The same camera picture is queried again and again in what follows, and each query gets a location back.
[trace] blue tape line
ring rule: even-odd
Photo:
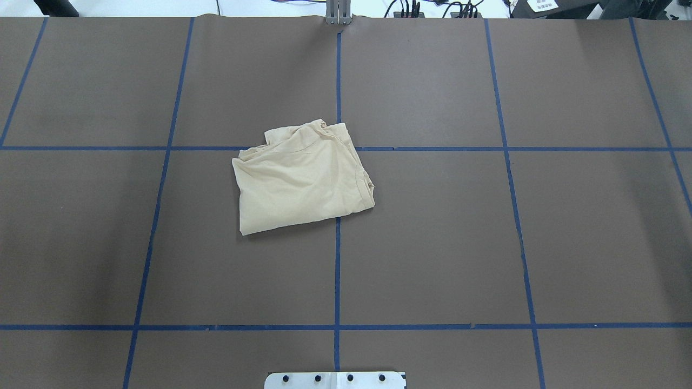
[[[34,62],[34,57],[36,57],[36,51],[39,49],[39,44],[41,43],[41,38],[43,37],[43,33],[46,30],[46,24],[48,24],[48,18],[45,17],[43,20],[43,23],[41,24],[41,29],[39,30],[38,36],[36,36],[36,42],[34,43],[34,49],[31,51],[31,55],[29,56],[29,62],[26,64],[26,68],[24,69],[24,74],[21,77],[21,81],[19,82],[19,87],[17,88],[17,93],[15,94],[15,100],[12,101],[12,106],[10,108],[10,113],[7,115],[7,121],[5,122],[5,127],[2,130],[2,135],[0,135],[0,146],[2,146],[5,143],[5,138],[7,137],[7,132],[10,130],[10,124],[12,123],[12,117],[15,114],[15,110],[17,109],[17,104],[19,103],[19,97],[21,96],[21,91],[24,90],[24,83],[26,82],[26,78],[29,76],[29,70],[31,70],[31,64]]]
[[[166,174],[168,171],[168,162],[170,160],[171,148],[173,145],[173,135],[175,134],[175,126],[178,118],[178,108],[180,106],[180,98],[183,93],[183,82],[185,80],[185,69],[188,63],[188,54],[190,52],[190,41],[192,39],[192,27],[194,26],[194,17],[190,18],[190,26],[188,27],[188,39],[185,43],[185,52],[183,54],[183,64],[180,70],[180,79],[178,80],[178,91],[175,97],[173,106],[173,116],[171,118],[171,127],[168,133],[168,144],[166,146],[166,155],[163,159],[163,169],[161,171],[161,181],[158,184],[158,194],[156,195],[156,207],[154,209],[154,220],[152,221],[152,230],[149,234],[149,246],[147,247],[147,258],[144,263],[144,271],[142,274],[142,283],[139,289],[139,298],[137,300],[137,310],[134,318],[134,328],[132,329],[132,338],[130,339],[130,349],[127,355],[127,365],[125,366],[125,378],[122,382],[123,389],[127,389],[129,385],[130,373],[132,371],[132,361],[134,360],[134,351],[137,345],[137,335],[139,323],[142,317],[142,306],[144,305],[144,295],[147,291],[147,279],[149,277],[149,268],[152,263],[152,253],[154,252],[154,236],[156,227],[158,226],[158,216],[161,211],[161,196],[163,194],[163,186],[166,182]]]
[[[336,218],[336,243],[334,263],[334,371],[340,370],[340,332],[341,323],[341,218]]]
[[[692,328],[692,323],[547,323],[536,324],[536,329],[608,329],[608,328]]]
[[[3,146],[17,151],[164,151],[166,146]]]
[[[173,151],[240,151],[247,150],[250,146],[172,146]]]
[[[132,325],[0,324],[1,331],[132,331]]]
[[[504,117],[502,115],[502,105],[500,104],[500,89],[498,87],[498,75],[495,70],[495,59],[493,57],[493,43],[490,36],[490,25],[488,19],[483,19],[485,24],[485,36],[488,43],[488,56],[490,59],[490,72],[493,76],[493,88],[495,89],[495,104],[498,109],[498,120],[500,122],[500,135],[502,136],[502,146],[504,148],[504,164],[507,168],[507,179],[509,181],[509,194],[512,200],[512,209],[514,211],[514,224],[519,237],[519,248],[521,252],[522,265],[524,266],[524,288],[526,291],[526,300],[529,308],[529,319],[531,324],[536,324],[536,313],[534,311],[534,298],[531,294],[531,282],[529,281],[529,266],[526,262],[526,251],[524,249],[524,236],[521,230],[521,219],[519,218],[519,207],[517,206],[516,191],[514,190],[514,177],[512,175],[511,161],[509,160],[509,149],[507,147],[507,133],[504,130]],[[543,374],[543,358],[540,355],[540,343],[538,341],[538,332],[536,329],[531,330],[534,339],[534,352],[536,354],[536,367],[538,369],[538,383],[541,389],[545,389],[545,377]]]
[[[140,331],[333,331],[331,324],[140,325]]]
[[[630,29],[632,30],[632,38],[635,42],[635,48],[637,49],[637,57],[639,57],[639,65],[641,65],[641,72],[644,74],[644,81],[646,81],[646,87],[651,95],[651,102],[653,103],[653,108],[656,111],[656,116],[658,117],[658,123],[661,125],[661,130],[663,131],[663,137],[666,139],[666,145],[668,148],[673,147],[671,143],[671,137],[668,135],[668,129],[666,128],[666,123],[663,121],[663,115],[661,114],[661,109],[658,105],[658,100],[656,100],[656,94],[653,92],[653,87],[651,86],[651,80],[649,79],[648,72],[646,71],[646,65],[644,64],[644,57],[641,55],[641,48],[639,47],[639,39],[637,38],[637,29],[635,28],[635,20],[630,17]],[[670,150],[671,160],[673,160],[673,167],[675,168],[675,174],[677,175],[677,181],[680,183],[682,189],[682,195],[687,203],[687,210],[690,216],[692,216],[692,201],[690,200],[689,192],[687,191],[687,186],[685,185],[685,180],[682,177],[682,172],[680,171],[680,166],[677,164],[677,158],[675,157],[675,152]]]
[[[341,34],[336,34],[336,122],[341,123]],[[341,333],[341,218],[336,218],[336,241],[334,244],[334,371],[340,367]]]
[[[531,329],[530,324],[344,324],[342,331],[460,331],[471,329]]]
[[[172,151],[239,151],[250,146],[171,146]],[[692,152],[692,147],[361,146],[360,152]],[[166,146],[1,146],[15,151],[165,151]]]
[[[134,325],[0,324],[0,331],[132,331]],[[270,324],[270,325],[139,325],[138,331],[465,331],[507,329],[692,328],[692,322],[507,323],[507,324]]]
[[[336,122],[341,123],[341,33],[336,34]]]

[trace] beige t-shirt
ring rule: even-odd
[[[264,133],[266,145],[233,159],[240,187],[240,232],[258,233],[360,212],[374,185],[346,125],[315,120]]]

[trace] white metal plate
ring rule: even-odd
[[[406,373],[272,373],[264,380],[264,389],[406,389]]]

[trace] grid line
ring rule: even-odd
[[[171,146],[174,152],[240,151],[251,146]],[[359,152],[692,152],[692,147],[356,146]],[[168,146],[0,146],[8,151],[165,151]]]
[[[132,328],[132,338],[130,340],[129,352],[127,355],[127,365],[125,366],[125,378],[122,381],[123,389],[127,389],[129,385],[130,373],[132,371],[132,362],[134,360],[134,352],[137,345],[137,335],[139,333],[139,323],[142,317],[142,307],[144,305],[144,295],[147,291],[147,279],[149,277],[149,267],[152,263],[152,253],[154,251],[154,236],[156,227],[158,226],[158,216],[161,212],[161,196],[163,194],[163,186],[166,182],[166,174],[168,171],[168,162],[170,160],[171,148],[173,145],[173,135],[175,135],[175,126],[178,118],[178,108],[180,106],[180,98],[183,93],[183,82],[185,80],[185,68],[188,63],[188,53],[190,52],[190,41],[192,39],[192,28],[194,27],[194,17],[190,18],[190,26],[188,27],[188,39],[185,43],[185,52],[183,54],[183,64],[180,70],[180,79],[178,81],[178,91],[175,97],[173,106],[173,115],[171,117],[171,127],[168,133],[168,144],[166,146],[166,155],[163,159],[163,168],[161,170],[161,181],[158,185],[158,194],[156,195],[156,207],[154,209],[154,220],[152,221],[152,230],[149,234],[149,246],[147,247],[147,258],[144,263],[144,271],[142,274],[142,283],[139,290],[139,298],[137,301],[137,310],[134,318],[134,326]]]
[[[341,123],[341,33],[336,34],[336,122]],[[334,371],[341,369],[341,218],[336,218],[336,238],[334,243]]]
[[[641,48],[639,47],[639,39],[637,38],[637,29],[635,28],[635,20],[630,17],[630,29],[632,31],[632,40],[635,43],[635,49],[637,50],[637,57],[639,58],[639,65],[641,65],[641,72],[644,74],[644,81],[646,81],[646,87],[648,88],[649,94],[651,95],[651,103],[656,111],[656,116],[658,117],[658,123],[661,125],[661,131],[663,131],[663,137],[666,139],[666,145],[671,154],[671,160],[673,161],[673,167],[675,168],[675,174],[677,175],[677,180],[680,183],[680,188],[682,189],[682,195],[687,203],[687,210],[690,216],[692,216],[692,201],[690,201],[690,195],[687,192],[687,186],[685,185],[685,180],[682,177],[682,172],[680,171],[680,166],[677,164],[677,157],[675,157],[675,152],[673,149],[673,144],[671,142],[671,137],[668,135],[668,129],[666,128],[666,123],[663,120],[663,115],[661,114],[661,109],[658,105],[658,100],[656,99],[656,93],[653,91],[653,86],[651,85],[651,80],[649,79],[648,72],[646,71],[646,65],[644,64],[644,57],[641,55]]]
[[[34,57],[36,57],[36,52],[41,44],[41,38],[46,30],[46,25],[48,24],[48,17],[44,17],[43,23],[41,23],[41,29],[39,34],[36,36],[36,42],[34,43],[34,48],[31,50],[31,55],[29,56],[29,61],[26,63],[26,68],[24,68],[24,74],[19,81],[19,86],[17,87],[17,93],[15,94],[15,99],[12,101],[12,106],[10,107],[10,113],[7,115],[7,121],[5,122],[5,127],[3,127],[2,135],[0,135],[0,147],[5,143],[5,138],[7,137],[8,131],[10,131],[10,124],[12,124],[12,117],[17,109],[17,104],[19,104],[19,97],[21,97],[21,91],[24,90],[24,83],[26,78],[29,76],[29,70],[31,70],[31,64],[34,62]]]
[[[498,87],[498,75],[495,70],[495,59],[493,57],[493,43],[490,35],[490,24],[488,19],[483,19],[485,24],[485,35],[488,43],[488,56],[490,59],[490,71],[493,77],[493,88],[495,89],[495,105],[498,110],[498,120],[500,122],[500,135],[502,137],[502,148],[504,151],[504,164],[507,168],[507,180],[509,181],[509,194],[512,200],[512,211],[514,213],[514,224],[517,230],[519,239],[519,248],[521,254],[522,265],[524,266],[524,288],[526,292],[526,301],[529,309],[529,320],[532,325],[536,324],[536,313],[534,311],[534,298],[531,294],[531,281],[529,279],[529,266],[526,262],[526,251],[524,250],[524,236],[521,231],[521,219],[519,218],[519,207],[517,205],[516,191],[514,190],[514,177],[512,176],[511,161],[509,160],[509,148],[507,147],[507,133],[504,129],[504,116],[502,115],[502,104],[500,103],[500,89]],[[543,359],[540,355],[540,342],[538,340],[538,331],[536,328],[531,329],[531,336],[534,340],[534,354],[536,355],[536,367],[538,370],[538,383],[541,389],[545,389],[545,378],[543,375]]]
[[[99,324],[0,324],[0,331],[132,331],[134,325]],[[508,329],[633,329],[690,328],[692,322],[622,322],[622,323],[458,323],[458,324],[270,324],[270,325],[139,325],[138,331],[492,331]]]

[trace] white label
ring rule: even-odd
[[[552,10],[558,7],[555,0],[528,0],[529,7],[531,7],[534,12],[542,12],[547,10]]]

